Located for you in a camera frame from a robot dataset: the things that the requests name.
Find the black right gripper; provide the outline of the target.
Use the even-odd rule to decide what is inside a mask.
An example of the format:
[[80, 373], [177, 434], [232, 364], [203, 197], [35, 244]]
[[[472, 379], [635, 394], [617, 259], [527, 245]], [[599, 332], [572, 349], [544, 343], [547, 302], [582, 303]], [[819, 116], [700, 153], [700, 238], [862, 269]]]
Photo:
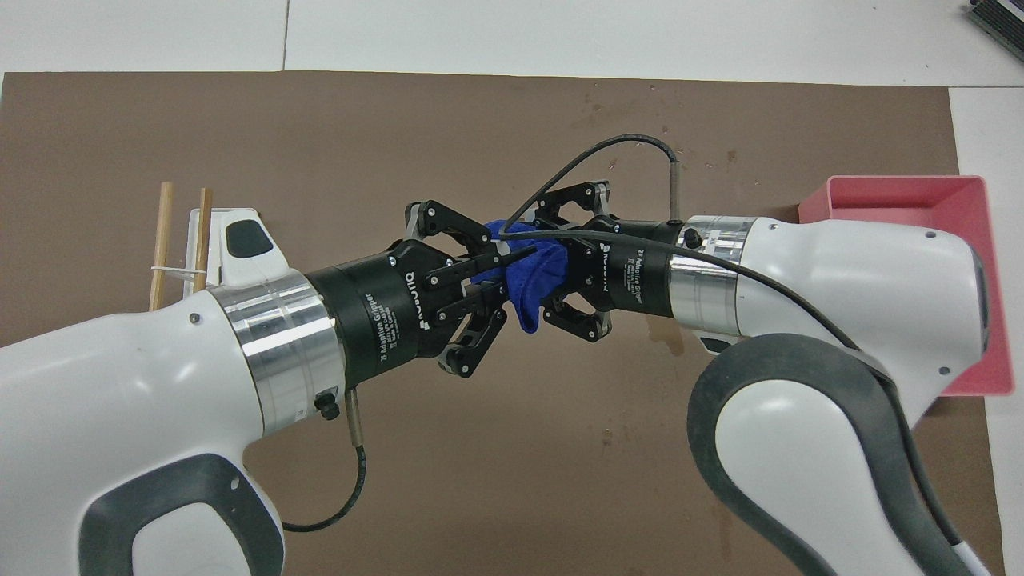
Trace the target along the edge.
[[[592, 215], [585, 225], [561, 218], [560, 209], [574, 203]], [[636, 311], [650, 316], [670, 317], [670, 259], [668, 245], [676, 245], [683, 230], [680, 220], [613, 220], [610, 215], [610, 186], [583, 182], [541, 193], [534, 209], [534, 239], [557, 241], [610, 241], [614, 233], [662, 244], [629, 246], [597, 243], [594, 255], [585, 258], [591, 284], [582, 286], [582, 298], [595, 307], [591, 313], [573, 307], [566, 299], [574, 293], [556, 290], [542, 300], [542, 318], [571, 335], [599, 342], [612, 328], [611, 310]]]

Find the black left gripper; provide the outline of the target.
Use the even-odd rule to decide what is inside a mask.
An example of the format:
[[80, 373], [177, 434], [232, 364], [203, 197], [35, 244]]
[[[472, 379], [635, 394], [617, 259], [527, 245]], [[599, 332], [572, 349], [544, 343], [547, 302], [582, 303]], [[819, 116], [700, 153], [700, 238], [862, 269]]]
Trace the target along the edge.
[[[435, 358], [445, 372], [472, 376], [508, 318], [504, 284], [476, 283], [504, 281], [509, 266], [537, 253], [535, 246], [512, 249], [489, 227], [438, 201], [409, 204], [406, 219], [413, 239], [446, 234], [466, 255], [452, 258], [406, 240], [306, 276], [335, 321], [348, 382], [366, 382], [414, 358]], [[464, 298], [457, 283], [473, 283]]]

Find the white towel rack base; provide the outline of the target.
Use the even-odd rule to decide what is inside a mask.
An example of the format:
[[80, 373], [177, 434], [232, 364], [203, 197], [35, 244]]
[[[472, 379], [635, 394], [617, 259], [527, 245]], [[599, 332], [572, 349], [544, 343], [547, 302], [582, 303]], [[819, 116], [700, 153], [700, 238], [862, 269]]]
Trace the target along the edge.
[[[210, 214], [210, 230], [207, 239], [206, 287], [220, 285], [241, 286], [251, 283], [256, 268], [246, 258], [237, 258], [228, 249], [228, 227], [237, 222], [253, 220], [259, 222], [259, 212], [253, 208], [213, 208]], [[184, 263], [180, 266], [157, 265], [150, 269], [161, 278], [171, 278], [179, 288], [170, 290], [170, 298], [188, 298], [194, 292], [194, 278], [198, 271], [197, 250], [200, 248], [200, 209], [194, 208], [189, 214], [186, 234]]]

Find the brown table mat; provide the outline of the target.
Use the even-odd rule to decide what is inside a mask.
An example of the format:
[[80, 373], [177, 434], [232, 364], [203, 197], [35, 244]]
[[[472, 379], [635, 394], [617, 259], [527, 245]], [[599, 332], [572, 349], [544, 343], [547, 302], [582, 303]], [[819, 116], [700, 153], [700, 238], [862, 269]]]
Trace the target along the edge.
[[[202, 187], [260, 212], [293, 268], [387, 248], [406, 205], [507, 216], [579, 152], [650, 134], [684, 215], [797, 219], [834, 175], [957, 174], [945, 88], [329, 72], [7, 74], [0, 346], [145, 310]], [[419, 360], [359, 387], [368, 481], [291, 536], [297, 576], [800, 576], [707, 489], [686, 438], [710, 360], [669, 318], [588, 343], [508, 321], [471, 379]]]

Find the blue towel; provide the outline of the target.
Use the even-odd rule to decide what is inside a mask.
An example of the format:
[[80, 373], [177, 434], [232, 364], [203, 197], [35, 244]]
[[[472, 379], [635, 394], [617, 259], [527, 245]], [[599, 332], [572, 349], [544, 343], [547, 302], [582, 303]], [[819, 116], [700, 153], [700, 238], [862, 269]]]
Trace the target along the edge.
[[520, 326], [526, 333], [538, 331], [542, 300], [548, 298], [566, 281], [568, 250], [553, 239], [520, 239], [508, 241], [510, 250], [534, 247], [534, 253], [500, 270], [488, 270], [472, 277], [472, 284], [496, 281], [507, 286]]

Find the pink plastic bin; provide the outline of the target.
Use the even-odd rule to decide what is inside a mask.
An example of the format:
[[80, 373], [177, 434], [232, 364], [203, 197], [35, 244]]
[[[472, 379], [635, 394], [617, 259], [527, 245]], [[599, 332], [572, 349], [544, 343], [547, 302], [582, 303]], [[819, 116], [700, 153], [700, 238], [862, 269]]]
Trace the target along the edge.
[[798, 204], [798, 222], [844, 219], [935, 227], [956, 234], [983, 263], [988, 293], [988, 347], [980, 363], [944, 390], [945, 396], [1010, 396], [1012, 354], [989, 210], [981, 176], [833, 176]]

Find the wooden rack rod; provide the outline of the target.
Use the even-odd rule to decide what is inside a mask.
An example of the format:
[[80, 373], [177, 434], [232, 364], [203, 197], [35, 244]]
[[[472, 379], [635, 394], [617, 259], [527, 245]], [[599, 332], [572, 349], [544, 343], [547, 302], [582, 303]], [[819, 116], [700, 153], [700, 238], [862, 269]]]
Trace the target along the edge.
[[150, 268], [150, 311], [163, 306], [163, 283], [167, 266], [173, 201], [174, 186], [169, 180], [164, 180], [158, 191], [156, 240]]
[[195, 249], [194, 249], [194, 280], [201, 286], [205, 285], [208, 271], [210, 227], [213, 209], [213, 191], [209, 187], [200, 189], [200, 207], [198, 208], [197, 225], [195, 225]]

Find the dark ribbed box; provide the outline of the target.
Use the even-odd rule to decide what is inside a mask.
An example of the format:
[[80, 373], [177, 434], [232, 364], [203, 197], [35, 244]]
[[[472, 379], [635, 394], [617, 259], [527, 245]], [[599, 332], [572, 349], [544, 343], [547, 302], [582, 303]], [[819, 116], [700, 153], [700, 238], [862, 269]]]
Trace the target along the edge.
[[990, 35], [1024, 45], [1024, 0], [968, 0], [968, 18]]

